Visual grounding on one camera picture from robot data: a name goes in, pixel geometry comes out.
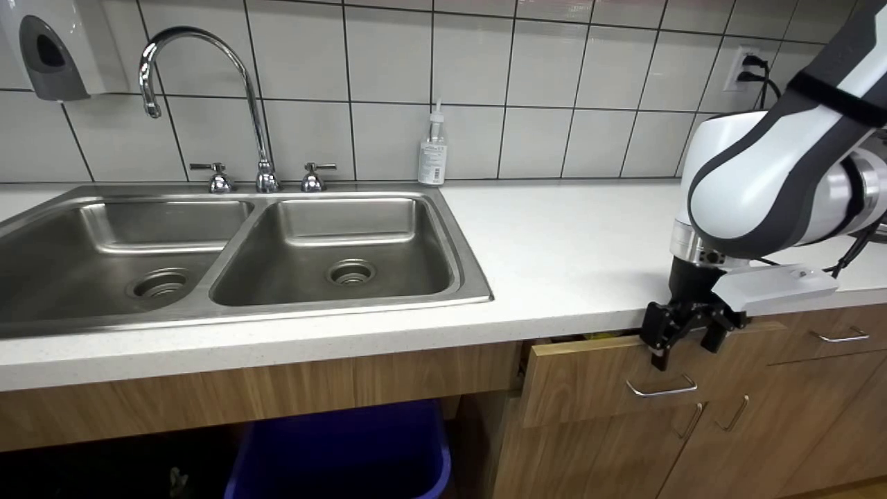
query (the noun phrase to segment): blue trash bin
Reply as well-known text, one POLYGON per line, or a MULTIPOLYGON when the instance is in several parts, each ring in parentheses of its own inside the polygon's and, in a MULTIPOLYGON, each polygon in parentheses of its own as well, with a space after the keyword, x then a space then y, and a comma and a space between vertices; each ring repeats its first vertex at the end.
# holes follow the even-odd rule
POLYGON ((259 420, 224 499, 437 499, 451 473, 437 402, 259 420))

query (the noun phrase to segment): soap bottle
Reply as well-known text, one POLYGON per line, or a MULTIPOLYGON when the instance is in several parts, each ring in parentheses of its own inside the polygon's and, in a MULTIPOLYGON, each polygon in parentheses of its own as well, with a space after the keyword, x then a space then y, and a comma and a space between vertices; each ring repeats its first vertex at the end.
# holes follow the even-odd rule
POLYGON ((444 139, 444 107, 435 101, 429 112, 429 136, 419 144, 419 183, 444 185, 447 178, 447 139, 444 139))

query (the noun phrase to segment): sink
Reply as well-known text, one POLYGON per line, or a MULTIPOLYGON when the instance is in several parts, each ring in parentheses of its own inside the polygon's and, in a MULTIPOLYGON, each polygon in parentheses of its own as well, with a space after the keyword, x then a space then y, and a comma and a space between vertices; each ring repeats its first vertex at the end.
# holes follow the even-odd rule
POLYGON ((246 203, 70 203, 0 237, 0 320, 156 309, 187 297, 246 203))
POLYGON ((447 232, 422 196, 284 198, 223 275, 223 304, 397 298, 457 279, 447 232))
POLYGON ((437 187, 74 187, 0 225, 0 338, 487 298, 437 187))

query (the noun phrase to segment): countertop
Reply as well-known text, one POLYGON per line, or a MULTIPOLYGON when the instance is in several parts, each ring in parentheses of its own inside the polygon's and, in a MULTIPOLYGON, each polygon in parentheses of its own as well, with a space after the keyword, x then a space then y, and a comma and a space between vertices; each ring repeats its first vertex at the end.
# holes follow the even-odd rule
MULTIPOLYGON (((2 187, 0 215, 62 190, 2 187)), ((630 329, 667 298, 676 183, 465 183, 444 196, 493 302, 0 341, 0 390, 630 329)), ((821 268, 848 243, 773 257, 821 268)), ((837 293, 752 312, 874 302, 887 302, 887 243, 871 243, 837 293)))

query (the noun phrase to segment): wall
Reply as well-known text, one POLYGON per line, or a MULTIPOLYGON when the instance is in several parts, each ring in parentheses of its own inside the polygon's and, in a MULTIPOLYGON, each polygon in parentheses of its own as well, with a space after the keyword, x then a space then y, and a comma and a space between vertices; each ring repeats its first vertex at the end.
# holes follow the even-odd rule
MULTIPOLYGON (((134 76, 149 33, 200 25, 254 69, 286 179, 410 179, 447 101, 449 178, 676 178, 691 128, 752 107, 724 87, 737 46, 785 82, 855 0, 106 0, 134 76)), ((200 42, 160 51, 163 119, 131 92, 29 93, 0 39, 0 183, 181 183, 193 161, 254 172, 241 81, 200 42)))

